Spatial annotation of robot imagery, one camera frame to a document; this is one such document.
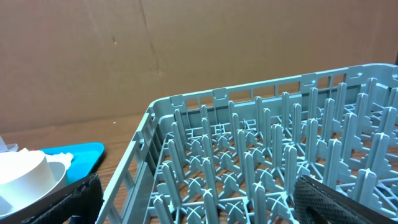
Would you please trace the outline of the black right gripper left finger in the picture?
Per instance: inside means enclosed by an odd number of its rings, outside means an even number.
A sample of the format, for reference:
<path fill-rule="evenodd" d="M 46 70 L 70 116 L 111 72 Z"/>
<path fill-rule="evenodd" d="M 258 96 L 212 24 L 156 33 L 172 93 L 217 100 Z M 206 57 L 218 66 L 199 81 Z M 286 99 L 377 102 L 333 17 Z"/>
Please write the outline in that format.
<path fill-rule="evenodd" d="M 68 220 L 69 223 L 94 224 L 104 202 L 103 189 L 98 174 L 90 174 L 87 178 L 61 201 L 21 223 L 56 224 Z"/>

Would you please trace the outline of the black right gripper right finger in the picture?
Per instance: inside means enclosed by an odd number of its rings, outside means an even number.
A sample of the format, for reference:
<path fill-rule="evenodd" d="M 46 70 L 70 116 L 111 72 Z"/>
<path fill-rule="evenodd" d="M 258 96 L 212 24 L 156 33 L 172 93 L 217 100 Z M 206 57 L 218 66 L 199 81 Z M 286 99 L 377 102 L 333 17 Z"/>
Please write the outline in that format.
<path fill-rule="evenodd" d="M 301 175 L 295 182 L 294 212 L 299 223 L 393 224 L 394 220 L 336 190 Z"/>

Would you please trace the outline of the white napkin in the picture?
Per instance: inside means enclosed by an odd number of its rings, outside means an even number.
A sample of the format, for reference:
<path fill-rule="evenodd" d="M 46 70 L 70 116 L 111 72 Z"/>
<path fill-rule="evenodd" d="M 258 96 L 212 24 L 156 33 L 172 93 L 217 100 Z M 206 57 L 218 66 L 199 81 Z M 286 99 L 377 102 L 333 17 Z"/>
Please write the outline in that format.
<path fill-rule="evenodd" d="M 33 153 L 33 152 L 37 152 L 40 154 L 43 154 L 47 160 L 47 162 L 60 162 L 65 166 L 65 169 L 68 170 L 72 164 L 72 159 L 73 159 L 73 154 L 70 152 L 67 153 L 59 153 L 59 154 L 47 154 L 43 151 L 40 150 L 36 150 L 36 151 L 30 151 L 27 148 L 23 148 L 21 149 L 19 152 L 21 153 Z"/>

